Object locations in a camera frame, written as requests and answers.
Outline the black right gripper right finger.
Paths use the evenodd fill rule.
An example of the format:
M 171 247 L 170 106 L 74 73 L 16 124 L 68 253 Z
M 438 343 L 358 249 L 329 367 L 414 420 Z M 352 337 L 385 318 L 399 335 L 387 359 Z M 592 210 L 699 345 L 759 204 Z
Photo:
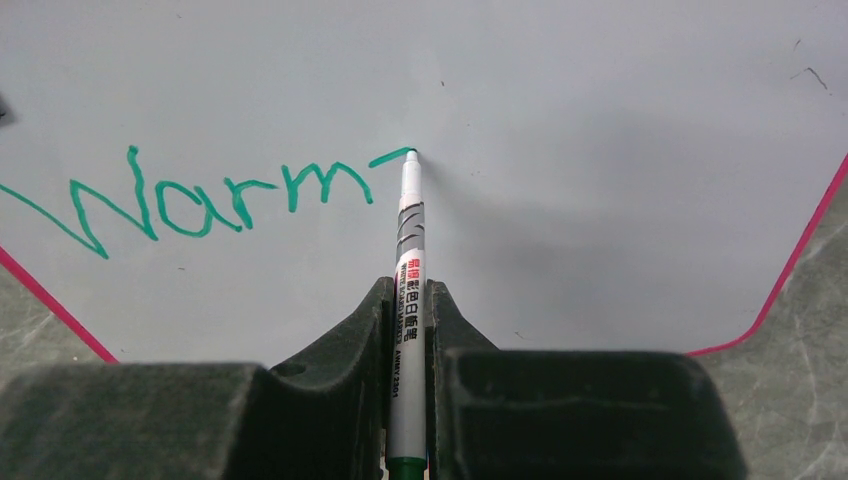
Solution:
M 427 299 L 434 479 L 744 479 L 715 383 L 649 351 L 496 347 L 446 285 Z

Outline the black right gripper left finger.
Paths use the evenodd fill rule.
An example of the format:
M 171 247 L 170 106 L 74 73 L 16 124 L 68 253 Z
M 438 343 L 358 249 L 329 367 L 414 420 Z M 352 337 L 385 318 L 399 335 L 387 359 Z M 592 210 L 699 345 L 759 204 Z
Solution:
M 392 283 L 272 368 L 52 365 L 1 395 L 5 479 L 378 479 Z

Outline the green white marker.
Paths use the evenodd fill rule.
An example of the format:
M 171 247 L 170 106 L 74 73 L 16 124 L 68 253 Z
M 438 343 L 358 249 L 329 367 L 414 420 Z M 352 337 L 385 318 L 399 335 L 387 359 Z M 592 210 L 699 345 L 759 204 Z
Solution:
M 394 349 L 389 398 L 388 478 L 422 479 L 427 469 L 426 334 L 423 326 L 425 210 L 416 150 L 402 165 L 394 275 Z

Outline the pink-framed whiteboard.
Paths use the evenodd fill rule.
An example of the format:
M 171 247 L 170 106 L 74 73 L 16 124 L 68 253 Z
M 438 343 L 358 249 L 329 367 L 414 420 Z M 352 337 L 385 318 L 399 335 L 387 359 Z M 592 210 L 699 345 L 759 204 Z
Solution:
M 5 1 L 1 245 L 103 352 L 271 364 L 394 269 L 503 348 L 755 323 L 847 152 L 843 1 Z

